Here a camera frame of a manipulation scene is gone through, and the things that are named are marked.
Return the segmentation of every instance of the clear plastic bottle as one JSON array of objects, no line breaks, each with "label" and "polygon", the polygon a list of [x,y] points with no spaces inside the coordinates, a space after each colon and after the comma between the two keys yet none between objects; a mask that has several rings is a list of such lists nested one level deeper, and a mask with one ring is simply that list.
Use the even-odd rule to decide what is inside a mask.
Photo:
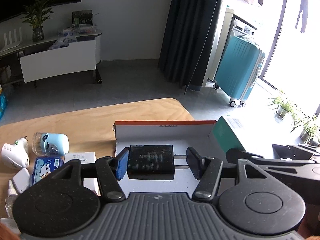
[{"label": "clear plastic bottle", "polygon": [[7,212],[8,218],[13,218],[12,207],[14,201],[18,196],[19,195],[13,186],[12,180],[9,180],[8,197],[5,199],[5,210]]}]

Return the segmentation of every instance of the gray tile floor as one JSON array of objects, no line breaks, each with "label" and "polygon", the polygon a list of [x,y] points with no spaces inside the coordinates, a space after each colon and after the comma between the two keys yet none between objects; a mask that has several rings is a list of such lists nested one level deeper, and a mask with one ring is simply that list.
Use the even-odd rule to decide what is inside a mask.
[{"label": "gray tile floor", "polygon": [[221,115],[241,117],[253,123],[255,133],[273,143],[297,143],[298,131],[290,133],[290,120],[277,123],[266,105],[272,95],[255,84],[246,107],[229,106],[221,90],[180,89],[169,83],[156,67],[156,60],[105,61],[98,65],[103,83],[92,84],[90,72],[57,76],[21,85],[9,97],[0,126],[12,122],[80,109],[156,99],[177,99],[195,119],[217,120]]}]

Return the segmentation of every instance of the dark curtain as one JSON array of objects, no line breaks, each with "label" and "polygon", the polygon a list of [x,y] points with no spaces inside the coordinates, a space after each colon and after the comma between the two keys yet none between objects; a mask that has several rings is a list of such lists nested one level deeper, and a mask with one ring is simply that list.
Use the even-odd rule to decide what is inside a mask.
[{"label": "dark curtain", "polygon": [[167,81],[186,88],[191,80],[202,84],[220,5],[221,0],[171,1],[158,64]]}]

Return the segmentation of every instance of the turquoise suitcase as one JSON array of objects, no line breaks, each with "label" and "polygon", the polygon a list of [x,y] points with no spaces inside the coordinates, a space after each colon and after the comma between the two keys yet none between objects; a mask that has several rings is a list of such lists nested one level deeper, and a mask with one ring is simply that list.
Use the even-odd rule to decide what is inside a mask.
[{"label": "turquoise suitcase", "polygon": [[220,61],[215,76],[215,89],[219,87],[230,96],[230,106],[245,106],[266,54],[249,36],[243,35],[230,38],[226,51]]}]

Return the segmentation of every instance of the blue box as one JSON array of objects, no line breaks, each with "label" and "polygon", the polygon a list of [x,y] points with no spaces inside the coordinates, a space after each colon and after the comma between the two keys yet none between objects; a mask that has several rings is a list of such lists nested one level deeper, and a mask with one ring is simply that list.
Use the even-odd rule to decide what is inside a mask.
[{"label": "blue box", "polygon": [[63,165],[63,160],[59,157],[38,157],[35,160],[35,167],[31,176],[30,186],[36,184],[45,176],[55,171]]}]

